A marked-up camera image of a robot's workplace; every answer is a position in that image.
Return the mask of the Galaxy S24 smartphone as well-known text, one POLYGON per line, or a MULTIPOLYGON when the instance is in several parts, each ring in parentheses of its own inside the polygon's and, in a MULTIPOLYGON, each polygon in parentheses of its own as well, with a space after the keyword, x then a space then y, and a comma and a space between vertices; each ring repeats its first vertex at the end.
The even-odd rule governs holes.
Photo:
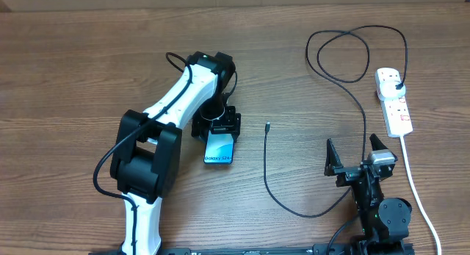
POLYGON ((234 139, 231 134, 209 132, 204 155, 205 164, 229 165, 233 162, 234 139))

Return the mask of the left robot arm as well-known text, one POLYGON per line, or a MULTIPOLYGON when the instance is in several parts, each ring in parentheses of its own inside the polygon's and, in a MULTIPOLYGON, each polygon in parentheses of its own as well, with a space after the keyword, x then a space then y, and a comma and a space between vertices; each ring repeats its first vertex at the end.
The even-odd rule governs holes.
POLYGON ((204 163, 233 162, 241 132, 241 115, 225 91, 237 78, 233 58, 196 51, 183 64, 180 78, 159 101, 143 112, 130 109, 120 120, 110 176, 125 203, 126 236, 116 254, 159 254, 162 200, 176 181, 186 125, 206 146, 204 163))

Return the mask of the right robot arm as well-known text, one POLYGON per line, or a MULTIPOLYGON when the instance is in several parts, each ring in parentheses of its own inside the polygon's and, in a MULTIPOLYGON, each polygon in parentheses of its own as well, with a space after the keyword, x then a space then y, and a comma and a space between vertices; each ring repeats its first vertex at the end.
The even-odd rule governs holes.
POLYGON ((369 138, 372 151, 358 166, 345 167, 332 140, 327 140, 326 176, 336 177, 337 187, 349 187, 357 208, 354 218, 347 221, 331 237, 326 254, 413 254, 408 237, 412 206, 404 198, 386 198, 380 183, 393 175, 397 156, 377 137, 369 138), (335 240, 355 220, 361 222, 362 235, 354 236, 348 244, 335 240))

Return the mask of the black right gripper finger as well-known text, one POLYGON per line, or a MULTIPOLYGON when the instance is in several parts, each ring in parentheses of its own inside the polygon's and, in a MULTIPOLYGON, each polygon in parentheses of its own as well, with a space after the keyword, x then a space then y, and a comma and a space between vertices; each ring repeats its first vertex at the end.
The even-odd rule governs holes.
POLYGON ((388 148, 375 133, 370 135, 369 141, 373 151, 385 150, 388 148))
POLYGON ((341 163, 339 155, 331 139, 327 139, 326 151, 327 151, 327 154, 326 154, 326 160, 325 160, 324 174, 326 176, 334 176, 338 169, 343 168, 343 164, 341 163))

